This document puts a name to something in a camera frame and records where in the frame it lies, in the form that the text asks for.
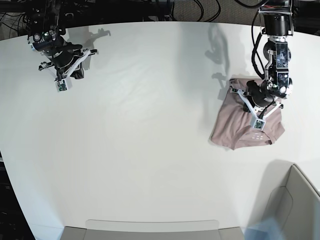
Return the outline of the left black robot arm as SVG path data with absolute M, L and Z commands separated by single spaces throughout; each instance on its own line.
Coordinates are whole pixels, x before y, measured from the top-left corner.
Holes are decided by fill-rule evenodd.
M 262 83 L 247 83 L 248 99 L 260 112 L 259 118 L 263 118 L 270 106 L 276 105 L 277 99 L 285 99 L 293 91 L 293 82 L 289 76 L 291 52 L 287 42 L 287 37 L 294 33 L 292 6 L 291 0 L 263 0 L 250 6 L 251 9 L 257 9 L 252 20 L 251 33 L 254 33 L 253 26 L 257 18 L 263 18 L 264 22 L 257 38 L 251 38 L 251 63 Z M 263 67 L 263 72 L 260 72 L 256 58 L 261 60 L 258 46 L 263 35 L 267 36 L 267 42 L 263 47 L 267 64 Z

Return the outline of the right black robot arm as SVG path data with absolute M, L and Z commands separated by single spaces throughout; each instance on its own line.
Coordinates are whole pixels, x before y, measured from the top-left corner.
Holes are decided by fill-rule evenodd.
M 54 67 L 59 81 L 80 70 L 72 66 L 83 56 L 81 44 L 73 44 L 63 38 L 68 19 L 64 6 L 63 0 L 31 0 L 26 5 L 29 44 L 33 51 L 49 59 L 41 68 Z

